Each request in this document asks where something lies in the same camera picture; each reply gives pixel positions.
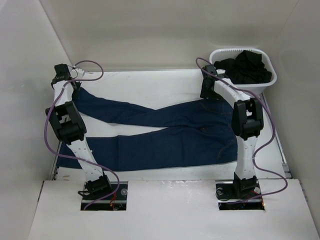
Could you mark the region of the dark blue denim trousers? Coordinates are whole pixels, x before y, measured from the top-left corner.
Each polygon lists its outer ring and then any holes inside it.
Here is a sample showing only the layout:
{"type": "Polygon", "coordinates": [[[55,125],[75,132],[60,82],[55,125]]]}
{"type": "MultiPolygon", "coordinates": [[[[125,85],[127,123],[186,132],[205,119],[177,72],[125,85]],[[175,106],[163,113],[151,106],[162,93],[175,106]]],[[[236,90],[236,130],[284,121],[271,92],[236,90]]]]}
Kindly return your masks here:
{"type": "Polygon", "coordinates": [[[151,109],[96,97],[81,88],[74,103],[81,113],[108,124],[156,128],[131,136],[89,137],[96,162],[113,171],[218,165],[238,158],[233,110],[220,98],[151,109]]]}

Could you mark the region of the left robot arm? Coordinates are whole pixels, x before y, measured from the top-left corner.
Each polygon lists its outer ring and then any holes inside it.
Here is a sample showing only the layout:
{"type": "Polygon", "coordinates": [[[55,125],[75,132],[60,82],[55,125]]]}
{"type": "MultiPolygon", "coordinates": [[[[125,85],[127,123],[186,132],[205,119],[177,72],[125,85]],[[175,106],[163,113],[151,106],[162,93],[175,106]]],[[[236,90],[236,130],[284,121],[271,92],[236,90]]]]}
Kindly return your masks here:
{"type": "Polygon", "coordinates": [[[113,187],[101,166],[98,166],[86,140],[87,128],[73,98],[77,96],[81,83],[74,80],[67,64],[54,66],[55,77],[51,86],[54,90],[54,101],[45,110],[45,129],[51,125],[57,139],[73,153],[68,159],[78,161],[84,171],[86,182],[84,190],[78,192],[84,200],[108,199],[113,187]]]}

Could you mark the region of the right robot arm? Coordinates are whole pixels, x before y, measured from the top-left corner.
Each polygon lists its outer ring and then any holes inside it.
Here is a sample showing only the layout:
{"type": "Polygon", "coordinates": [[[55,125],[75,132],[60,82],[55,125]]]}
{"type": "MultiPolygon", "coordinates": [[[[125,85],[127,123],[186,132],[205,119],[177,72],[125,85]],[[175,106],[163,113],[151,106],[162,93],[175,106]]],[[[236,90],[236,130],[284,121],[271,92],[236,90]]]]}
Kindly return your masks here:
{"type": "Polygon", "coordinates": [[[257,187],[253,163],[258,136],[264,127],[263,108],[256,97],[238,90],[229,79],[218,79],[212,64],[202,69],[205,93],[223,98],[232,107],[231,129],[237,141],[237,162],[232,183],[217,183],[216,195],[220,201],[245,200],[257,187]]]}

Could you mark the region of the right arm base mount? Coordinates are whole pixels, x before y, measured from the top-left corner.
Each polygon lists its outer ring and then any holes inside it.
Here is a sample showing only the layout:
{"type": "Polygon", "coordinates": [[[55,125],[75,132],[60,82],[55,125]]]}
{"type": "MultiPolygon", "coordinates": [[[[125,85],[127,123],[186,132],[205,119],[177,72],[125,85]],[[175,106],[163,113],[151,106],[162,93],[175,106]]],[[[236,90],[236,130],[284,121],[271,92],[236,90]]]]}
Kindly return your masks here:
{"type": "Polygon", "coordinates": [[[220,211],[264,211],[261,188],[257,181],[253,188],[242,192],[236,191],[231,181],[220,181],[215,184],[215,196],[220,211]]]}

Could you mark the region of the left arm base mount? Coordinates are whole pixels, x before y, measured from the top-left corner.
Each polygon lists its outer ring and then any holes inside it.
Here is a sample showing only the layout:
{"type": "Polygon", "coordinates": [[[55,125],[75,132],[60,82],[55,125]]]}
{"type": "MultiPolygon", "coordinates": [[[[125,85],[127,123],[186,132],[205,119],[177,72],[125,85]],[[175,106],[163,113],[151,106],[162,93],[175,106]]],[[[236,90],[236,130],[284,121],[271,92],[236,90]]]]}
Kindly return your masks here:
{"type": "Polygon", "coordinates": [[[113,194],[97,202],[92,203],[95,198],[89,196],[89,193],[84,190],[81,192],[81,211],[125,211],[127,209],[127,197],[128,197],[127,181],[121,181],[119,183],[118,190],[113,194]]]}

